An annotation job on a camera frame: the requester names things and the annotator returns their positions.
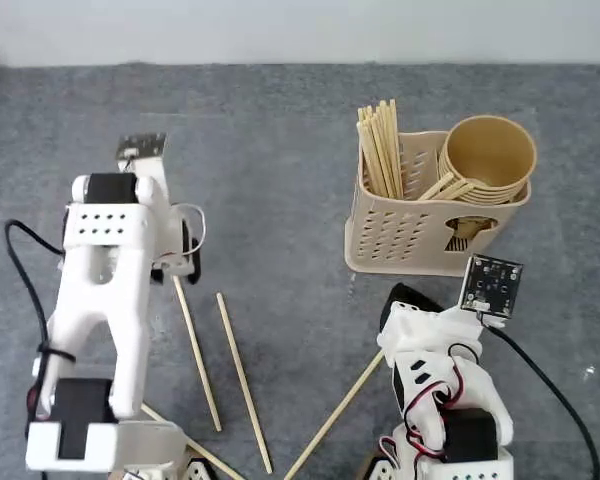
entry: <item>black wire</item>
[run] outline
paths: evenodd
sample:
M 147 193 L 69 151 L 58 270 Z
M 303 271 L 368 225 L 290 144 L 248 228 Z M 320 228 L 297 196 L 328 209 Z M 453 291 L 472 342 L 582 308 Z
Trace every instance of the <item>black wire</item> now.
M 27 235 L 33 238 L 39 245 L 43 246 L 51 253 L 54 253 L 56 255 L 62 255 L 62 250 L 48 243 L 36 232 L 34 232 L 28 226 L 22 223 L 20 220 L 9 219 L 4 224 L 4 237 L 5 242 L 7 244 L 7 254 L 9 255 L 9 258 L 11 259 L 13 264 L 15 265 L 16 270 L 18 271 L 18 275 L 20 275 L 24 286 L 27 288 L 29 297 L 31 297 L 31 301 L 33 302 L 33 308 L 35 309 L 36 316 L 38 318 L 38 327 L 40 328 L 40 340 L 42 343 L 46 344 L 49 342 L 49 333 L 47 332 L 46 316 L 44 314 L 44 309 L 42 308 L 42 303 L 40 302 L 40 297 L 38 297 L 38 293 L 36 292 L 36 289 L 33 286 L 33 283 L 31 282 L 27 271 L 24 269 L 24 266 L 22 265 L 20 258 L 18 258 L 18 254 L 14 250 L 13 244 L 11 243 L 11 229 L 13 227 L 17 227 L 23 232 L 25 232 Z
M 460 343 L 460 342 L 452 343 L 451 345 L 449 345 L 449 348 L 447 349 L 447 355 L 449 357 L 451 356 L 451 349 L 453 349 L 453 347 L 463 347 L 463 348 L 466 348 L 467 350 L 469 350 L 471 352 L 471 355 L 473 355 L 473 358 L 475 359 L 476 364 L 480 365 L 480 358 L 478 357 L 478 354 L 469 345 L 465 345 L 464 343 Z
M 44 309 L 42 308 L 42 302 L 40 302 L 40 297 L 38 296 L 38 292 L 36 292 L 27 271 L 25 270 L 18 254 L 13 248 L 13 244 L 11 243 L 11 229 L 13 227 L 19 228 L 31 238 L 33 238 L 39 245 L 43 246 L 51 253 L 56 255 L 62 255 L 63 251 L 59 248 L 54 247 L 49 242 L 44 240 L 40 235 L 31 230 L 27 225 L 22 223 L 20 220 L 9 219 L 4 224 L 4 237 L 5 243 L 7 245 L 7 254 L 9 258 L 13 262 L 13 265 L 16 267 L 18 271 L 18 275 L 22 279 L 25 287 L 27 288 L 27 292 L 29 293 L 29 297 L 31 298 L 31 302 L 33 303 L 33 308 L 36 311 L 36 317 L 38 319 L 38 326 L 40 328 L 40 345 L 38 346 L 38 351 L 40 352 L 40 364 L 38 367 L 38 375 L 36 376 L 36 380 L 33 386 L 29 389 L 29 393 L 27 394 L 27 426 L 25 429 L 25 437 L 29 435 L 29 425 L 35 420 L 36 410 L 38 409 L 38 403 L 40 402 L 40 390 L 42 389 L 42 382 L 44 380 L 44 376 L 47 371 L 47 365 L 49 363 L 49 356 L 51 354 L 58 354 L 65 358 L 71 360 L 72 357 L 65 352 L 60 352 L 49 347 L 49 331 L 47 330 L 47 321 L 46 316 L 44 314 Z M 40 479 L 47 480 L 47 472 L 40 472 Z
M 540 369 L 540 367 L 538 365 L 536 365 L 536 363 L 531 359 L 531 357 L 529 357 L 529 355 L 527 355 L 527 353 L 522 349 L 522 347 L 520 347 L 520 345 L 518 345 L 511 337 L 509 337 L 509 335 L 507 335 L 506 333 L 504 333 L 501 330 L 498 330 L 495 327 L 492 327 L 492 326 L 485 326 L 485 327 L 487 330 L 489 330 L 491 333 L 493 333 L 496 337 L 498 337 L 498 338 L 504 340 L 506 343 L 508 343 L 509 346 L 511 348 L 513 348 L 513 350 L 518 355 L 520 355 L 520 357 L 522 357 L 522 359 L 527 363 L 527 365 L 529 365 L 529 367 L 531 367 L 531 370 L 533 370 L 536 373 L 536 375 L 538 375 L 540 377 L 540 379 L 544 382 L 544 384 L 547 387 L 549 387 L 549 390 L 551 390 L 551 392 L 553 392 L 553 394 L 558 398 L 558 400 L 560 401 L 562 406 L 567 410 L 567 412 L 569 412 L 569 415 L 571 415 L 571 418 L 573 419 L 573 421 L 576 423 L 576 425 L 578 425 L 578 428 L 580 429 L 580 433 L 582 434 L 582 437 L 584 438 L 584 442 L 587 444 L 587 448 L 589 449 L 589 454 L 591 455 L 591 464 L 593 467 L 593 475 L 591 476 L 591 478 L 593 480 L 600 480 L 600 458 L 598 457 L 598 451 L 596 449 L 596 445 L 593 442 L 591 433 L 589 433 L 589 429 L 585 425 L 582 418 L 580 418 L 580 415 L 578 415 L 578 412 L 576 412 L 575 408 L 573 408 L 573 406 L 571 406 L 571 404 L 569 403 L 567 398 L 562 394 L 562 392 L 558 389 L 558 387 L 555 386 L 555 384 L 551 381 L 551 379 L 549 379 L 549 377 L 547 377 L 547 375 Z

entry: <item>gray carpet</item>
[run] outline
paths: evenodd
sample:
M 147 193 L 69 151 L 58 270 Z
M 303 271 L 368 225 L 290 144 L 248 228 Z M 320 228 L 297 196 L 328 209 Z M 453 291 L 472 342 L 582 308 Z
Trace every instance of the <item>gray carpet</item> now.
M 563 389 L 600 450 L 600 67 L 206 66 L 0 70 L 0 478 L 24 471 L 24 395 L 37 327 L 9 264 L 2 222 L 60 242 L 73 178 L 114 167 L 118 137 L 170 135 L 172 200 L 202 205 L 201 283 L 187 289 L 219 403 L 215 433 L 171 285 L 152 290 L 147 401 L 249 479 L 269 478 L 251 430 L 214 293 L 222 290 L 282 478 L 373 357 L 391 286 L 444 305 L 460 281 L 352 273 L 343 225 L 356 170 L 355 108 L 395 97 L 402 130 L 507 115 L 535 137 L 530 204 L 488 253 L 526 265 L 507 331 Z M 24 239 L 48 312 L 56 260 Z M 111 370 L 104 329 L 82 369 Z M 485 334 L 483 362 L 515 421 L 520 479 L 587 479 L 577 429 L 543 384 Z M 372 378 L 297 478 L 352 478 L 399 421 L 388 369 Z

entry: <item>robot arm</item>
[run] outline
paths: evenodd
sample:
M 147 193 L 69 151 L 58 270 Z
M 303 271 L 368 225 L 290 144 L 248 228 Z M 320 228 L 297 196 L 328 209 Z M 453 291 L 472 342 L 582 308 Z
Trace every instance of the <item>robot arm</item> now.
M 445 442 L 442 408 L 481 408 L 495 420 L 499 445 L 513 438 L 513 422 L 491 377 L 475 363 L 482 352 L 481 331 L 475 315 L 458 307 L 438 314 L 393 302 L 378 335 L 393 369 L 401 416 L 417 426 L 432 451 L 442 450 Z
M 173 469 L 182 460 L 185 438 L 175 424 L 129 420 L 144 396 L 151 279 L 156 272 L 199 274 L 192 248 L 198 244 L 186 216 L 169 202 L 164 140 L 164 134 L 126 137 L 119 173 L 81 176 L 73 184 L 60 289 L 47 323 L 49 347 L 61 354 L 47 353 L 34 366 L 42 386 L 27 443 L 33 470 Z M 71 359 L 101 322 L 116 348 L 114 377 L 73 378 Z
M 483 327 L 475 313 L 458 306 L 423 311 L 395 297 L 392 292 L 377 341 L 403 420 L 393 434 L 398 480 L 479 478 L 478 466 L 487 465 L 489 478 L 512 478 L 503 447 L 513 438 L 513 422 L 478 364 Z M 468 441 L 467 432 L 482 438 Z

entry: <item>red wire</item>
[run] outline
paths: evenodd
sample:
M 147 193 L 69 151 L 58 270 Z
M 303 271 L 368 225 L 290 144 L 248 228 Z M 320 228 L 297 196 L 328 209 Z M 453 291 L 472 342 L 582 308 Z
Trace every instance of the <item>red wire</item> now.
M 456 364 L 455 360 L 453 360 L 453 372 L 455 373 L 456 378 L 458 379 L 458 390 L 456 391 L 455 395 L 453 395 L 453 397 L 451 397 L 447 402 L 443 404 L 444 408 L 453 407 L 453 405 L 455 405 L 458 402 L 458 400 L 460 400 L 460 397 L 462 397 L 462 395 L 464 394 L 464 378 L 462 377 L 462 374 L 460 373 L 460 370 L 458 369 L 458 365 Z M 424 445 L 422 434 L 417 431 L 415 426 L 409 426 L 409 423 L 407 421 L 407 415 L 411 411 L 411 409 L 414 408 L 418 404 L 418 402 L 422 400 L 422 398 L 424 398 L 425 395 L 427 395 L 432 390 L 443 384 L 445 384 L 445 382 L 443 382 L 442 380 L 438 380 L 436 382 L 433 382 L 426 388 L 423 388 L 422 391 L 420 391 L 420 393 L 413 397 L 413 399 L 411 400 L 411 402 L 409 402 L 409 405 L 404 411 L 404 423 L 407 427 L 407 442 L 409 443 L 409 445 L 411 445 L 414 449 L 418 451 L 416 458 L 414 459 L 414 469 L 416 476 L 418 473 L 417 463 L 420 457 L 424 455 L 430 458 L 440 458 L 442 457 L 442 452 L 431 450 Z
M 447 403 L 444 404 L 445 408 L 453 407 L 458 402 L 458 400 L 460 400 L 460 397 L 464 393 L 464 378 L 462 378 L 460 370 L 458 369 L 458 364 L 455 360 L 453 360 L 453 373 L 456 374 L 456 378 L 458 379 L 458 391 L 453 397 L 449 399 Z

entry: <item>stacked cup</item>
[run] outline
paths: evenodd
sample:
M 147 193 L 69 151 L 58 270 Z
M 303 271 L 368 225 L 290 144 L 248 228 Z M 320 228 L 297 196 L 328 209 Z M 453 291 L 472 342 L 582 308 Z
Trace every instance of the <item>stacked cup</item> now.
M 478 205 L 499 205 L 522 190 L 536 165 L 531 135 L 503 117 L 480 115 L 456 124 L 438 163 L 439 178 L 451 172 L 454 182 L 473 188 L 458 197 Z

